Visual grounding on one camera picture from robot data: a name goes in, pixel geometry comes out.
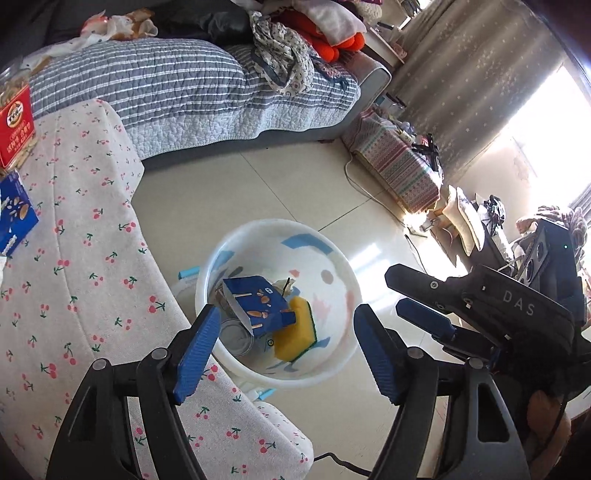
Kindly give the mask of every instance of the gray striped quilt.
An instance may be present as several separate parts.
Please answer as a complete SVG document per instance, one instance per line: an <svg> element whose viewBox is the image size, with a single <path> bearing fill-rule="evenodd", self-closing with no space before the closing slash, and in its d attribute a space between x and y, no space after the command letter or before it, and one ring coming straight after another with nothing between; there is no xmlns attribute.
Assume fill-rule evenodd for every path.
<svg viewBox="0 0 591 480"><path fill-rule="evenodd" d="M309 93L277 95L255 72L251 48L157 38L100 43L53 60L31 79L33 115L101 98L145 159L265 130L329 127L359 98L357 81L338 64L345 90L316 72Z"/></svg>

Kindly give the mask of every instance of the beige cushion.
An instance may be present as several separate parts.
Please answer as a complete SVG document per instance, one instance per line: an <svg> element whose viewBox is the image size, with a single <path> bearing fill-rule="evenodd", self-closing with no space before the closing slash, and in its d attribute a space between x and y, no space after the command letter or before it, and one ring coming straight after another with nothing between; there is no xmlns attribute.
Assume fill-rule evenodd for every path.
<svg viewBox="0 0 591 480"><path fill-rule="evenodd" d="M478 250L482 250L482 245L484 244L484 228L480 222L478 213L474 210L474 207L470 204L462 190L456 190L451 185L448 186L448 190L449 196L447 197L447 205L442 213L449 218L453 226L456 227L460 239L462 240L464 251L466 252L466 255L469 256L474 250L474 247L477 247ZM468 220L472 217L470 209L472 209L472 212L475 215L475 219L478 223L477 225L471 225L473 220ZM480 226L481 232L479 232L479 234L481 233L481 235L475 235L473 233L478 230L478 226Z"/></svg>

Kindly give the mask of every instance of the floral blanket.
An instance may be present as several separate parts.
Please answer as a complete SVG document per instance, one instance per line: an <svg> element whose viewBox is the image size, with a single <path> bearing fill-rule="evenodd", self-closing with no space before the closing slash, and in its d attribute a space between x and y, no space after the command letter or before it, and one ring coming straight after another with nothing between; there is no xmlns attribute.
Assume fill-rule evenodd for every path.
<svg viewBox="0 0 591 480"><path fill-rule="evenodd" d="M140 360L189 321L131 205L144 168L117 113L90 100L35 127L39 143L21 176L39 223L7 262L0 288L0 433L43 478L91 363ZM136 400L129 402L135 448L152 480ZM210 479L292 480L310 469L310 441L273 406L251 403L213 357L179 414Z"/></svg>

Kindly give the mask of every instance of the window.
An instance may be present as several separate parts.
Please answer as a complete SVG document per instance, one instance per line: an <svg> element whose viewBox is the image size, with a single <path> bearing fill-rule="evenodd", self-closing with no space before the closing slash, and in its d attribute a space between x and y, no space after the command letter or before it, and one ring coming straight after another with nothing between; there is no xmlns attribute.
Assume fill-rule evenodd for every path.
<svg viewBox="0 0 591 480"><path fill-rule="evenodd" d="M506 126L546 205L567 206L591 183L591 103L566 66L541 85Z"/></svg>

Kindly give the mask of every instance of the yellow sponge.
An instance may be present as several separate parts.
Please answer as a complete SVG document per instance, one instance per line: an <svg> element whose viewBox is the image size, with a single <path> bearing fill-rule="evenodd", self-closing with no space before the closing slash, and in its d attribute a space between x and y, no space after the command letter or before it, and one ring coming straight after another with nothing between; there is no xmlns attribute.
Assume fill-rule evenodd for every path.
<svg viewBox="0 0 591 480"><path fill-rule="evenodd" d="M273 332L275 356L284 362L295 362L316 343L316 327L310 304L301 297L290 300L295 323Z"/></svg>

